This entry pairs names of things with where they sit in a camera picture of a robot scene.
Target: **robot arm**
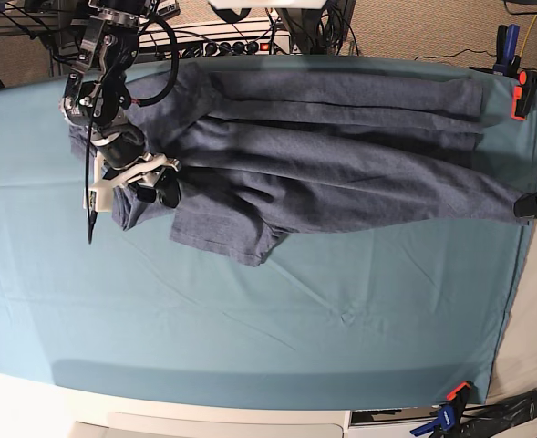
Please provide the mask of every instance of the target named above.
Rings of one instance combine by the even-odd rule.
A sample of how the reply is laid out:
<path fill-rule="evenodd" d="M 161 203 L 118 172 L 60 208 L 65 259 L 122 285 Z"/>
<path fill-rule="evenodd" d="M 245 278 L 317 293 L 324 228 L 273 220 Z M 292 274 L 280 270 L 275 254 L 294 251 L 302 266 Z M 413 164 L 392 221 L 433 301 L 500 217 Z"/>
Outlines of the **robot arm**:
<path fill-rule="evenodd" d="M 170 93 L 179 69 L 177 40 L 172 29 L 154 14 L 156 5 L 150 0 L 90 0 L 89 4 L 97 8 L 98 16 L 88 20 L 60 108 L 69 123 L 88 127 L 87 148 L 91 143 L 97 151 L 95 181 L 91 186 L 87 162 L 84 202 L 88 208 L 88 241 L 91 242 L 97 213 L 112 211 L 115 187 L 129 187 L 143 202 L 159 199 L 171 208 L 177 206 L 181 195 L 174 173 L 181 169 L 181 164 L 164 155 L 146 153 L 144 134 L 125 115 L 131 104 L 153 105 Z M 125 71 L 139 53 L 140 17 L 148 18 L 148 24 L 159 24 L 171 42 L 168 82 L 150 99 L 132 98 L 125 85 Z M 98 68 L 98 78 L 85 80 L 92 68 Z"/>

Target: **teal cloth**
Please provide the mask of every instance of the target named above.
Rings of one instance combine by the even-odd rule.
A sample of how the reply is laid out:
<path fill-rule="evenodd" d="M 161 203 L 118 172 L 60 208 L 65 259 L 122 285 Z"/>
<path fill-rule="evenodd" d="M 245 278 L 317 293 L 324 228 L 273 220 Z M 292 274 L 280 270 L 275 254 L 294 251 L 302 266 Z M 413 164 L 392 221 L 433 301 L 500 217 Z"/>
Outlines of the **teal cloth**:
<path fill-rule="evenodd" d="M 240 57 L 208 69 L 353 69 L 485 87 L 473 166 L 537 188 L 537 101 L 514 81 L 355 57 Z M 163 66 L 137 67 L 132 77 Z M 260 267 L 168 239 L 170 218 L 86 243 L 83 166 L 57 102 L 64 82 L 0 91 L 0 372 L 84 391 L 262 409 L 484 400 L 531 228 L 445 220 L 291 235 Z"/>

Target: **blue clamp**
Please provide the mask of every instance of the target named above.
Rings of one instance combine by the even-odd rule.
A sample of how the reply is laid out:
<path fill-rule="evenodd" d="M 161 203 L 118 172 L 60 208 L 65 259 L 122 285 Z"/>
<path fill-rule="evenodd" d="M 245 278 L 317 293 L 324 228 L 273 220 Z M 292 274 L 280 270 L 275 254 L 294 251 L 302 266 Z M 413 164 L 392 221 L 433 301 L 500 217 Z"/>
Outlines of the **blue clamp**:
<path fill-rule="evenodd" d="M 457 418 L 455 416 L 454 408 L 447 404 L 439 410 L 439 415 L 433 422 L 424 424 L 410 431 L 414 436 L 420 436 L 425 433 L 432 433 L 436 430 L 446 432 L 452 429 L 457 424 Z"/>
<path fill-rule="evenodd" d="M 493 73 L 514 78 L 517 76 L 520 57 L 515 56 L 517 39 L 520 34 L 520 27 L 501 25 L 497 30 L 497 60 L 493 65 Z"/>

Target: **gray t-shirt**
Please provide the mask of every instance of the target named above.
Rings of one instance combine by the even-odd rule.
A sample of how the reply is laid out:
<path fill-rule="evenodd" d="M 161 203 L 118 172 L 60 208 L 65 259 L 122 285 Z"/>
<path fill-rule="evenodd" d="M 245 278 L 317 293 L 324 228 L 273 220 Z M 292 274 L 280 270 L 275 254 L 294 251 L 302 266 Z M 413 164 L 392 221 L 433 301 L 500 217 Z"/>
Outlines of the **gray t-shirt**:
<path fill-rule="evenodd" d="M 166 73 L 129 83 L 156 94 Z M 258 266 L 289 233 L 343 233 L 431 218 L 522 224 L 521 195 L 470 167 L 482 88 L 338 72 L 204 72 L 181 65 L 171 94 L 131 107 L 147 150 L 178 158 L 170 238 Z M 79 155 L 86 134 L 71 129 Z M 129 229 L 172 210 L 116 190 Z"/>

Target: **yellow cable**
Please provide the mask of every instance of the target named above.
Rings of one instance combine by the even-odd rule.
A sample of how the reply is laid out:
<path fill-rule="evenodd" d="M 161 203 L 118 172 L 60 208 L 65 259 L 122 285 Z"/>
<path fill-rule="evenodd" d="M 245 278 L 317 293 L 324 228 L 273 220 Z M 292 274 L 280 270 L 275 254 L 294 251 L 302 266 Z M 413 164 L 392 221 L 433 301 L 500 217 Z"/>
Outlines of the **yellow cable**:
<path fill-rule="evenodd" d="M 533 25 L 535 25 L 535 20 L 537 20 L 537 16 L 533 16 L 532 23 L 527 29 L 527 34 L 525 34 L 525 39 L 523 40 L 522 44 L 522 50 L 520 50 L 520 57 L 523 57 L 523 50 L 525 49 L 525 45 L 527 44 L 527 38 L 530 36 L 530 32 L 532 31 Z"/>

